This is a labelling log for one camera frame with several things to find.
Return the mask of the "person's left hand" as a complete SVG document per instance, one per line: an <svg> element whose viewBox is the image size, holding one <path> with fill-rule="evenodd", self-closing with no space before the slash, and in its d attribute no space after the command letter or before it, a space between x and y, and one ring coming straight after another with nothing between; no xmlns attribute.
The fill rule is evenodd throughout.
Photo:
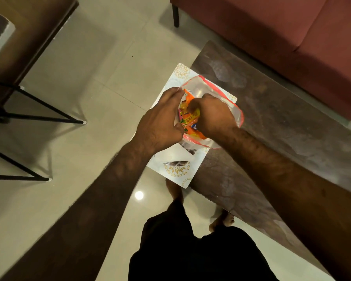
<svg viewBox="0 0 351 281"><path fill-rule="evenodd" d="M157 104L141 118L131 140L132 146L140 155L151 158L157 152L182 140L182 137L174 136L173 127L183 95L184 92L180 87L166 90Z"/></svg>

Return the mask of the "red fabric sofa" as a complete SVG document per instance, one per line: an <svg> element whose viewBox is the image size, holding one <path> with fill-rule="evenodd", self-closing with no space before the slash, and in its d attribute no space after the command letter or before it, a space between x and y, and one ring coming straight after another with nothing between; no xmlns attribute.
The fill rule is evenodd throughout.
<svg viewBox="0 0 351 281"><path fill-rule="evenodd" d="M170 0L351 121L351 0Z"/></svg>

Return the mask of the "person's left foot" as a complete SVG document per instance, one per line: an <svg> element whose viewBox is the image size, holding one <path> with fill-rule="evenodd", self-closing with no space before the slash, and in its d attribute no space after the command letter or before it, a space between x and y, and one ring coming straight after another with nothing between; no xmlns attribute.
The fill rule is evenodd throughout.
<svg viewBox="0 0 351 281"><path fill-rule="evenodd" d="M165 179L166 187L173 201L184 203L183 188L169 179Z"/></svg>

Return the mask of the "wooden table with black legs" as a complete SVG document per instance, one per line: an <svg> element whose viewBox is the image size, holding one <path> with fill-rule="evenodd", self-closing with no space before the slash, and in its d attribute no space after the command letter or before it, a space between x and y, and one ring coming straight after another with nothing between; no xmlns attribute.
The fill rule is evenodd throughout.
<svg viewBox="0 0 351 281"><path fill-rule="evenodd" d="M11 21L16 29L0 51L0 124L8 124L11 119L78 125L87 123L53 107L20 86L28 71L78 6L78 0L0 0L0 14ZM4 104L15 91L62 118L6 111Z"/></svg>

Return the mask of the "person's right forearm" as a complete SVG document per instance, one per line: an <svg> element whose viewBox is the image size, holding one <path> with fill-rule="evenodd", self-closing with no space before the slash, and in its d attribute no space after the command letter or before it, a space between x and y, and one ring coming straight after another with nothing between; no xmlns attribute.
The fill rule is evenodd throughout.
<svg viewBox="0 0 351 281"><path fill-rule="evenodd" d="M295 236L336 281L351 281L351 192L280 155L237 126L210 128Z"/></svg>

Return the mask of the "person's left forearm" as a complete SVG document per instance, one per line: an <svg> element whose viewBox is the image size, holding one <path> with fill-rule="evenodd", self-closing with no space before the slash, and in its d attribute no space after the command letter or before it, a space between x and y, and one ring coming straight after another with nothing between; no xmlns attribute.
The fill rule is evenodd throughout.
<svg viewBox="0 0 351 281"><path fill-rule="evenodd" d="M151 143L132 139L0 281L95 281Z"/></svg>

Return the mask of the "person's foot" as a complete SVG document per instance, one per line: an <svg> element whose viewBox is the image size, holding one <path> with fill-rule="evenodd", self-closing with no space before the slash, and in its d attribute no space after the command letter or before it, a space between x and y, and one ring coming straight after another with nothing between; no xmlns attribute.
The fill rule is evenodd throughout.
<svg viewBox="0 0 351 281"><path fill-rule="evenodd" d="M166 187L173 201L184 203L183 188L169 179L165 179Z"/></svg>
<svg viewBox="0 0 351 281"><path fill-rule="evenodd" d="M232 226L235 222L235 216L223 209L221 214L209 225L210 233L213 233L218 226L229 227Z"/></svg>

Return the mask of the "clear zip bag red edge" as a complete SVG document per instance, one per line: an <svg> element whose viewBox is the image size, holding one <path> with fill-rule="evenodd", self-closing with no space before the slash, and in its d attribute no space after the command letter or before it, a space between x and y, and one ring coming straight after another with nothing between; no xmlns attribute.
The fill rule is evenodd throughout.
<svg viewBox="0 0 351 281"><path fill-rule="evenodd" d="M237 126L242 126L244 122L244 114L236 104L237 98L225 90L220 89L217 85L207 80L205 77L197 75L185 82L181 88L187 89L187 91L189 91L194 96L194 98L201 98L204 94L211 94L212 96L219 98L221 101L225 102L228 105L230 111L234 116ZM181 145L188 150L198 150L202 148L220 148L220 146L210 138L207 138L205 140L195 140L185 133L183 134Z"/></svg>

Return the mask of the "orange snack packet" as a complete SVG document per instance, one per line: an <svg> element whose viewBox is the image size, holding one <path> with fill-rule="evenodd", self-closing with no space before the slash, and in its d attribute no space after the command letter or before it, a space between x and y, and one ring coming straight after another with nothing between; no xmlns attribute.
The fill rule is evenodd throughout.
<svg viewBox="0 0 351 281"><path fill-rule="evenodd" d="M200 111L198 109L193 113L188 111L188 105L191 100L194 99L194 96L187 91L187 89L183 89L183 92L184 96L178 107L178 118L184 128L184 133L195 140L205 140L207 137L205 137L196 127L196 123L200 117Z"/></svg>

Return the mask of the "person's black shorts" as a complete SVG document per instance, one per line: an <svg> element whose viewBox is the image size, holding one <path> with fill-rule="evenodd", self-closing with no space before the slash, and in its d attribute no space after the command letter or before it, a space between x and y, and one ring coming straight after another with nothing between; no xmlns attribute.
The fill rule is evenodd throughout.
<svg viewBox="0 0 351 281"><path fill-rule="evenodd" d="M253 239L218 225L198 238L180 201L144 224L128 281L279 281Z"/></svg>

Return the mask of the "person's right hand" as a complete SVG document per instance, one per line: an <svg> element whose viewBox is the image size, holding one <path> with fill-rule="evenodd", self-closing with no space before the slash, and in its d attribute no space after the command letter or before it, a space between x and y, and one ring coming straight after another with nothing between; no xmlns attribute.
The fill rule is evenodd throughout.
<svg viewBox="0 0 351 281"><path fill-rule="evenodd" d="M196 126L205 137L217 143L227 140L238 129L234 116L225 102L218 113L213 115L200 114Z"/></svg>

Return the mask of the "person's right foot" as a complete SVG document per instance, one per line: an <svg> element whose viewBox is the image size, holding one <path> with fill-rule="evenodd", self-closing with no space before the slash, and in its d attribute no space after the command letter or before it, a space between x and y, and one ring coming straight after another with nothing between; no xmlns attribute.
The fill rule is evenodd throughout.
<svg viewBox="0 0 351 281"><path fill-rule="evenodd" d="M218 226L229 227L232 226L235 222L235 216L223 209L221 214L209 225L210 233L213 233Z"/></svg>

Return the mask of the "white box with gold pattern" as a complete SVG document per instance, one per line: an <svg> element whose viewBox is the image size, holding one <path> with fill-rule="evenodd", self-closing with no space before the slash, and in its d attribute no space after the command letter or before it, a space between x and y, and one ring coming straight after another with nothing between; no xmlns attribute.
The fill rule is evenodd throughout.
<svg viewBox="0 0 351 281"><path fill-rule="evenodd" d="M197 76L195 71L191 70L182 63L179 63L169 80L164 86L163 90L154 102L154 107L159 101L163 92L174 86L181 86ZM187 188L197 170L201 166L208 151L211 149L202 148L198 150L188 150L181 145L182 140L173 146L156 153L148 162L147 166L155 172L161 174L165 178L173 181L183 188Z"/></svg>

